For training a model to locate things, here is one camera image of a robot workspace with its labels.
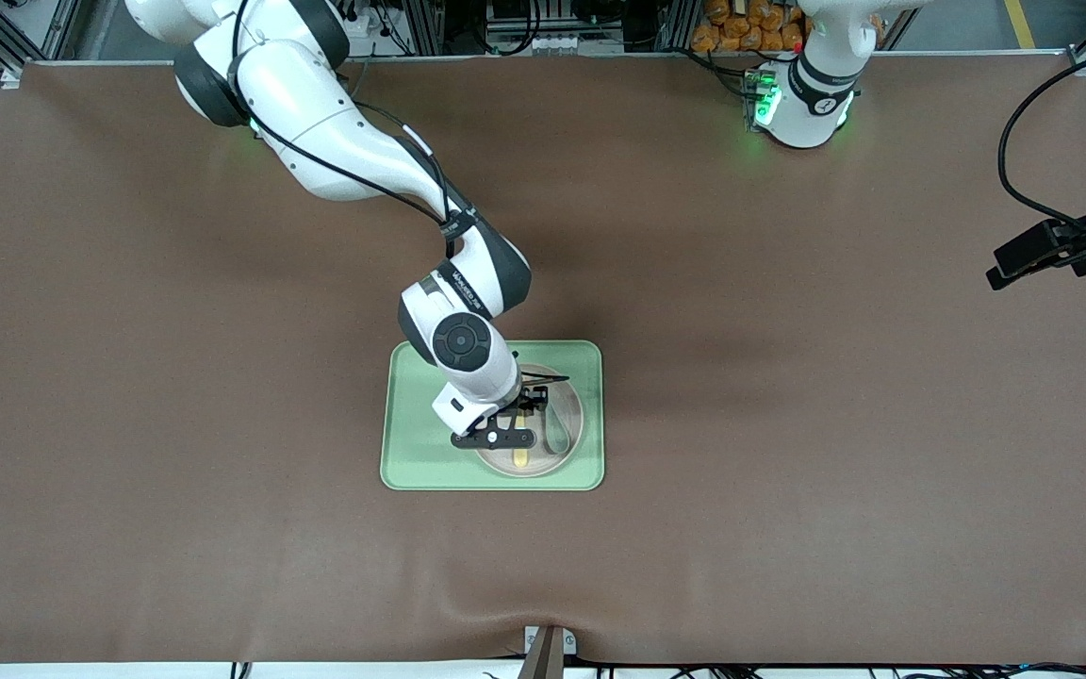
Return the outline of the white power strip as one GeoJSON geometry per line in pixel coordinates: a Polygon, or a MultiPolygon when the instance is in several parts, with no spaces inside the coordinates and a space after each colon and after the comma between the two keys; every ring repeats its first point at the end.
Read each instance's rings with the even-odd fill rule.
{"type": "Polygon", "coordinates": [[[343,29],[348,38],[371,41],[378,38],[391,39],[392,25],[383,10],[374,7],[370,0],[345,0],[337,8],[343,17],[343,29]]]}

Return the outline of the brown table mat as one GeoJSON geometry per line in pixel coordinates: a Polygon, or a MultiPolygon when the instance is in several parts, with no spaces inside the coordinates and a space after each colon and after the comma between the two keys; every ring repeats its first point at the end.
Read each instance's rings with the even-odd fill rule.
{"type": "Polygon", "coordinates": [[[392,199],[310,196],[168,66],[0,91],[0,662],[1086,665],[1086,276],[994,292],[1061,56],[882,56],[790,151],[683,58],[371,66],[590,340],[597,489],[381,482],[392,199]]]}

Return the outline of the white connector row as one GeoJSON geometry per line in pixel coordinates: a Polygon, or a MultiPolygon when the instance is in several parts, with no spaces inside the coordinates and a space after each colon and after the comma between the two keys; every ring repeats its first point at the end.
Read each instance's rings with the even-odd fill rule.
{"type": "Polygon", "coordinates": [[[626,53],[626,45],[603,34],[538,36],[517,56],[615,56],[626,53]]]}

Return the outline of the base box with green light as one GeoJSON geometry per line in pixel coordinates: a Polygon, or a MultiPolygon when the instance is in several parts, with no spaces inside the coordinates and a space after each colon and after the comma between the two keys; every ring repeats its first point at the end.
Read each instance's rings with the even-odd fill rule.
{"type": "Polygon", "coordinates": [[[743,103],[749,130],[768,130],[782,99],[781,70],[760,66],[746,70],[742,77],[743,103]]]}

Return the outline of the pile of orange packets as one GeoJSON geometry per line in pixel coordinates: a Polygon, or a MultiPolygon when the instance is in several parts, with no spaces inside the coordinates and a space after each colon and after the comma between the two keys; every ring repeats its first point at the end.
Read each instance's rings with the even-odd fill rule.
{"type": "Polygon", "coordinates": [[[812,27],[796,0],[703,0],[689,50],[797,53],[812,27]]]}

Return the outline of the light green rectangular tray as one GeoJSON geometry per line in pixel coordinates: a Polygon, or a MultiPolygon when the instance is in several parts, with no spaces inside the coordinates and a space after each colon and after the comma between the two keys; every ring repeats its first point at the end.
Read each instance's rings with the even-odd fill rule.
{"type": "Polygon", "coordinates": [[[396,490],[588,491],[603,480],[603,370],[599,348],[589,340],[512,340],[518,364],[540,364],[570,377],[585,408],[584,436],[560,469],[536,478],[513,478],[487,467],[471,450],[450,442],[452,430],[432,408],[443,375],[408,342],[389,360],[381,480],[396,490]]]}

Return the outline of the pale green spoon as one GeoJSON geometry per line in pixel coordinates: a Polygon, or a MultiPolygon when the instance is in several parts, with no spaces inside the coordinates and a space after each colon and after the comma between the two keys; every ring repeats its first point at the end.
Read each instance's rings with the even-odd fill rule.
{"type": "Polygon", "coordinates": [[[567,455],[579,438],[583,424],[581,403],[568,381],[546,383],[548,403],[542,414],[546,425],[547,447],[552,453],[567,455]]]}

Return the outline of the beige round plate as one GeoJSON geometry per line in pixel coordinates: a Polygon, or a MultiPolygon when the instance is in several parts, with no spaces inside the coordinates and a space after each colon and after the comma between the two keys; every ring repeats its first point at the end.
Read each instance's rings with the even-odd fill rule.
{"type": "MultiPolygon", "coordinates": [[[[543,366],[540,364],[525,364],[525,367],[522,367],[521,369],[521,374],[522,374],[522,387],[521,391],[518,393],[518,397],[522,397],[522,388],[529,386],[529,383],[554,383],[554,382],[568,381],[576,391],[576,387],[573,386],[572,382],[570,382],[569,375],[558,373],[557,370],[552,369],[551,367],[547,366],[543,366]]],[[[513,463],[510,460],[513,450],[496,450],[496,451],[473,450],[473,452],[477,453],[477,456],[479,456],[480,460],[484,461],[488,468],[498,471],[500,474],[505,474],[505,476],[509,476],[513,478],[536,478],[536,477],[542,477],[543,474],[548,474],[551,471],[556,471],[557,469],[560,469],[561,465],[565,465],[566,463],[568,463],[570,458],[574,457],[576,448],[578,447],[578,443],[582,441],[582,438],[584,436],[585,408],[584,404],[582,403],[581,397],[579,397],[577,391],[576,394],[579,399],[579,403],[581,403],[583,424],[581,426],[581,431],[579,431],[579,438],[577,439],[574,447],[572,448],[572,450],[568,452],[567,455],[558,455],[557,453],[552,453],[548,450],[546,440],[547,429],[546,425],[544,425],[544,422],[531,422],[532,425],[531,430],[534,430],[536,435],[536,444],[535,447],[530,448],[531,463],[529,465],[529,468],[527,468],[526,470],[517,470],[516,468],[513,467],[513,463]]],[[[496,413],[491,414],[491,416],[487,417],[485,420],[479,422],[479,424],[475,425],[473,430],[498,428],[496,424],[496,413]]]]}

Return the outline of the metal table edge clamp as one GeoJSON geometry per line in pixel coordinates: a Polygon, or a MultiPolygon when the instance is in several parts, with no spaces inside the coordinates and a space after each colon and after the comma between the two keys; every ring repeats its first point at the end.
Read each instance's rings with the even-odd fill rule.
{"type": "Polygon", "coordinates": [[[566,661],[577,654],[576,634],[559,626],[525,628],[525,662],[518,679],[564,679],[566,661]]]}

